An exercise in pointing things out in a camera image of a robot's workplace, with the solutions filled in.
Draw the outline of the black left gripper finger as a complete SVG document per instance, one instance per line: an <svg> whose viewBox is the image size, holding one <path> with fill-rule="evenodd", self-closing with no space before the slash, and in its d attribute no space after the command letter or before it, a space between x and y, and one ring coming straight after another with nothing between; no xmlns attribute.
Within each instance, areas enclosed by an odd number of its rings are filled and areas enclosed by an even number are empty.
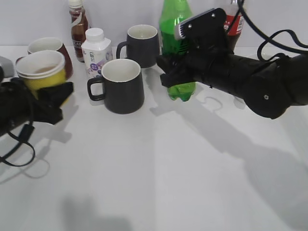
<svg viewBox="0 0 308 231"><path fill-rule="evenodd" d="M74 92L74 83L65 82L63 84L41 88L38 90L38 99L54 107L61 107Z"/></svg>

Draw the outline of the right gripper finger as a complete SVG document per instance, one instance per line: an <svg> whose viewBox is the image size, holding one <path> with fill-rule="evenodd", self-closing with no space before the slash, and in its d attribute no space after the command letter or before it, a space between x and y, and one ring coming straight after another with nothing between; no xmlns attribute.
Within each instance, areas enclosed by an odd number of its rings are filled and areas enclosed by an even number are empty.
<svg viewBox="0 0 308 231"><path fill-rule="evenodd" d="M194 73L181 71L176 73L164 73L160 75L160 81L164 87L173 87L175 85L195 82Z"/></svg>
<svg viewBox="0 0 308 231"><path fill-rule="evenodd" d="M179 67L182 63L182 59L183 58L178 55L159 55L156 58L156 63L164 72L171 72Z"/></svg>

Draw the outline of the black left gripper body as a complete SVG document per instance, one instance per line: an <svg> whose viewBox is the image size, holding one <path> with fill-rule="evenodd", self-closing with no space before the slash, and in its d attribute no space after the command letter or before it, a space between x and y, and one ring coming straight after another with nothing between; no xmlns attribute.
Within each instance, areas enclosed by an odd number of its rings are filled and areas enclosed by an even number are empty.
<svg viewBox="0 0 308 231"><path fill-rule="evenodd" d="M63 119L61 107L36 99L18 78L0 84L0 129L13 130L25 122L55 125Z"/></svg>

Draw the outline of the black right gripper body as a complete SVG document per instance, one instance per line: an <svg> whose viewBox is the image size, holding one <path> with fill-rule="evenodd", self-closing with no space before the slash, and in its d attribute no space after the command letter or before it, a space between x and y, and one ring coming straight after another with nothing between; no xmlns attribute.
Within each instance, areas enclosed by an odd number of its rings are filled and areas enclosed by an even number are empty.
<svg viewBox="0 0 308 231"><path fill-rule="evenodd" d="M179 57L180 70L178 83L200 82L212 83L210 68L212 56L183 55Z"/></svg>

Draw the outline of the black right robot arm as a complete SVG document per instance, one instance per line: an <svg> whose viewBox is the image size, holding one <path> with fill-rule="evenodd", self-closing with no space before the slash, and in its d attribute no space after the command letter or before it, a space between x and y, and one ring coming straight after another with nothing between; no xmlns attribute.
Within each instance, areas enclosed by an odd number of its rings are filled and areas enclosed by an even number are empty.
<svg viewBox="0 0 308 231"><path fill-rule="evenodd" d="M257 115L276 119L291 106L308 104L308 57L272 62L234 54L160 55L164 87L199 82L242 99Z"/></svg>

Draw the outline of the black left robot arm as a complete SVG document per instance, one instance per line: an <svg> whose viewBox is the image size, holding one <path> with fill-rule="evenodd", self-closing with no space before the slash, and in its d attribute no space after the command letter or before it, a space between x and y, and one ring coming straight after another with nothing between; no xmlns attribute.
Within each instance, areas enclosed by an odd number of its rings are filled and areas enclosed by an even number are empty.
<svg viewBox="0 0 308 231"><path fill-rule="evenodd" d="M0 134L27 121L55 125L63 120L61 106L74 91L73 82L46 87L37 96L26 87L21 78L14 77L0 84Z"/></svg>

